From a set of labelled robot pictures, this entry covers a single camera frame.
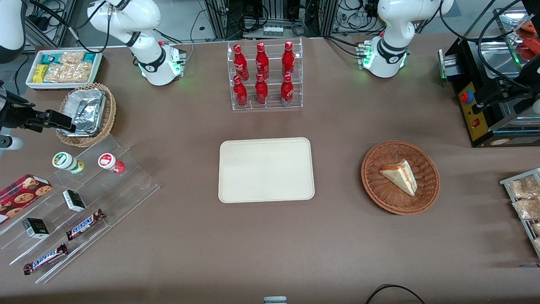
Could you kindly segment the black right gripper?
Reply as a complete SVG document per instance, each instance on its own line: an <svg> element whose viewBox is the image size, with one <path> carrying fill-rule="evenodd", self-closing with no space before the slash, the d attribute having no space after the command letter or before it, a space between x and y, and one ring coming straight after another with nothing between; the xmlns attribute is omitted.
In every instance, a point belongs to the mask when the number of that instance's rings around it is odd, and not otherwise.
<svg viewBox="0 0 540 304"><path fill-rule="evenodd" d="M64 130L68 133L76 131L76 125L73 124L71 117L60 112L37 111L33 103L19 104L16 100L9 99L7 95L1 96L1 128L27 129L34 132L42 132L49 119L52 128Z"/></svg>

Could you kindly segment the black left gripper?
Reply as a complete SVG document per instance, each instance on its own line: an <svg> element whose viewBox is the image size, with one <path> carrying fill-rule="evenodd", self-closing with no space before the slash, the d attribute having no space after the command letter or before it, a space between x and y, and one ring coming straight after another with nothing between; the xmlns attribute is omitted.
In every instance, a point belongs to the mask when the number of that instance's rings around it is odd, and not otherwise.
<svg viewBox="0 0 540 304"><path fill-rule="evenodd" d="M514 100L527 100L535 98L539 94L540 86L540 56L537 54L532 60L524 64L515 78L508 78L503 74L505 80L505 92L496 90L492 92L479 90L474 93L476 104L472 106L472 113L477 115L493 104L506 103Z"/></svg>

